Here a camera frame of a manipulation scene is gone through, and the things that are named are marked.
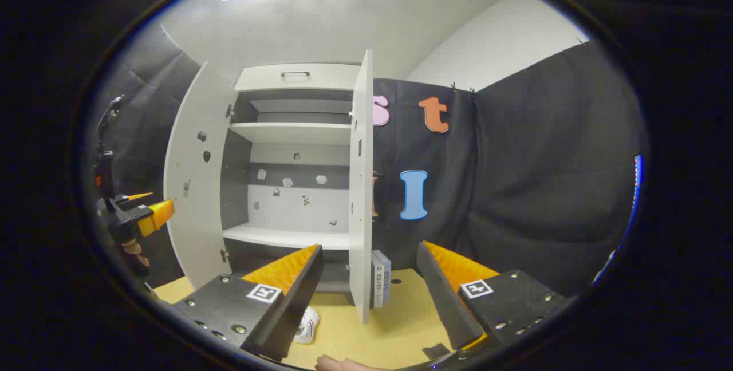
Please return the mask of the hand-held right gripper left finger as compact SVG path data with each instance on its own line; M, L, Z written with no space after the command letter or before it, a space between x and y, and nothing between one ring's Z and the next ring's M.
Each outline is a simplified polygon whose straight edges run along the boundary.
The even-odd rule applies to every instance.
M289 353L322 271L322 246L314 244L246 275L217 275L172 308L200 334L280 361Z

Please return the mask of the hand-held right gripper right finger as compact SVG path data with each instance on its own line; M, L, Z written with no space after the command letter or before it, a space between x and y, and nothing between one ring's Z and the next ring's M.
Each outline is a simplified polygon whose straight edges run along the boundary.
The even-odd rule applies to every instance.
M427 241L416 261L453 350L511 344L568 301L522 270L500 273Z

